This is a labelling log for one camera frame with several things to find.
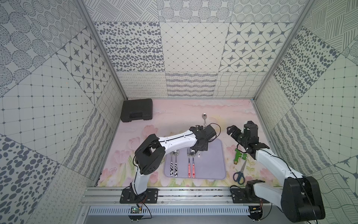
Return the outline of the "pink strawberry handle spoon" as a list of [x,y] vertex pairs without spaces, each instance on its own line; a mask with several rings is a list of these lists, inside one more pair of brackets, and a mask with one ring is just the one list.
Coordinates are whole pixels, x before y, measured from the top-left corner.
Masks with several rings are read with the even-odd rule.
[[192,158],[192,178],[195,178],[195,161],[194,161],[195,151],[191,150],[190,155],[191,155],[191,158]]

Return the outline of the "pink strawberry handle fork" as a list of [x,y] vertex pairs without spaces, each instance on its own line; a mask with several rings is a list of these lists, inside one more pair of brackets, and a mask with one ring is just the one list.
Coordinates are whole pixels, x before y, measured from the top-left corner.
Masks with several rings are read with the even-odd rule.
[[191,158],[190,148],[187,148],[187,156],[188,156],[188,178],[191,178],[192,172],[191,172],[191,162],[190,162],[190,158]]

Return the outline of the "cow pattern handle spoon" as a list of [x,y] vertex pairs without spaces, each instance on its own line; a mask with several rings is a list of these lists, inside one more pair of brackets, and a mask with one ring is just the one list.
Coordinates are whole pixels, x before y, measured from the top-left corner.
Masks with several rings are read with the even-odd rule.
[[179,151],[175,150],[173,152],[174,156],[175,156],[175,164],[174,164],[174,176],[177,177],[178,176],[178,162],[177,162],[177,157],[179,155]]

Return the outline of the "cow pattern handle fork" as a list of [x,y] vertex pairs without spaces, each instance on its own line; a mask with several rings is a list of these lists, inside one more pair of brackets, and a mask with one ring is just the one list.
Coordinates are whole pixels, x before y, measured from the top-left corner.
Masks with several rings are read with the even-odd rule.
[[170,153],[170,176],[173,176],[174,174],[174,168],[173,168],[173,152]]

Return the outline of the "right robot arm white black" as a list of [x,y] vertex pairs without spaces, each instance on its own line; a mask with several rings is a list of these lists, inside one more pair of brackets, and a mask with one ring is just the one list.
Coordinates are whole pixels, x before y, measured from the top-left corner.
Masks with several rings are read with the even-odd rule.
[[244,154],[261,163],[279,181],[282,188],[274,188],[263,180],[245,183],[242,197],[248,202],[265,200],[277,206],[286,218],[293,222],[309,222],[325,219],[326,213],[318,181],[291,168],[276,156],[269,146],[259,141],[258,126],[248,121],[244,129],[233,125],[227,134],[244,148]]

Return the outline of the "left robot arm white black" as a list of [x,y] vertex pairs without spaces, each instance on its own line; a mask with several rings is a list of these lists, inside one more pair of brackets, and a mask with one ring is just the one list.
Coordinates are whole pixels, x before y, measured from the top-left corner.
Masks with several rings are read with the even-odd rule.
[[196,125],[183,133],[168,137],[150,134],[135,151],[132,162],[137,170],[130,188],[136,196],[145,193],[151,173],[159,168],[167,154],[183,148],[190,148],[195,152],[207,151],[208,144],[218,136],[211,125]]

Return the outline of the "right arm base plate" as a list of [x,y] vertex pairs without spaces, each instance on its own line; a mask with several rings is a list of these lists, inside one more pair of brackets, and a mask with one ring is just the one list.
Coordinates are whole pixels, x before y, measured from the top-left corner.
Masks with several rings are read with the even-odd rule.
[[248,190],[246,190],[244,188],[240,188],[240,187],[235,186],[235,185],[232,185],[229,188],[229,191],[230,191],[230,194],[231,194],[232,202],[234,204],[237,204],[237,203],[243,203],[243,204],[247,204],[247,203],[269,204],[269,202],[267,200],[257,197],[253,192],[249,193]]

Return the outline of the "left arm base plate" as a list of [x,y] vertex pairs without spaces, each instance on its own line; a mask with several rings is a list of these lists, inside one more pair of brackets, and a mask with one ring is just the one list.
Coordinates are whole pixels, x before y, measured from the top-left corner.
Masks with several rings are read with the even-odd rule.
[[156,204],[158,200],[158,189],[147,189],[144,193],[137,195],[133,189],[125,188],[122,190],[121,204]]

